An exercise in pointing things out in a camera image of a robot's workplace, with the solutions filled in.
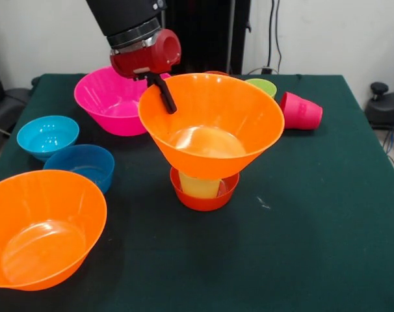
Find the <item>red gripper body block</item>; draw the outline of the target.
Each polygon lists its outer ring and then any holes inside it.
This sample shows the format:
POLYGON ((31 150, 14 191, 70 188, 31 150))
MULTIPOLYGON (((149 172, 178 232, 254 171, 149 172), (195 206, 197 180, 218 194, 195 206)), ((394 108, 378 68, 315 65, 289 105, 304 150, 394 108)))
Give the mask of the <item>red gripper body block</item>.
POLYGON ((170 29, 121 49, 113 49, 111 65, 122 77, 135 78, 143 73, 166 73, 181 60, 181 44, 170 29))

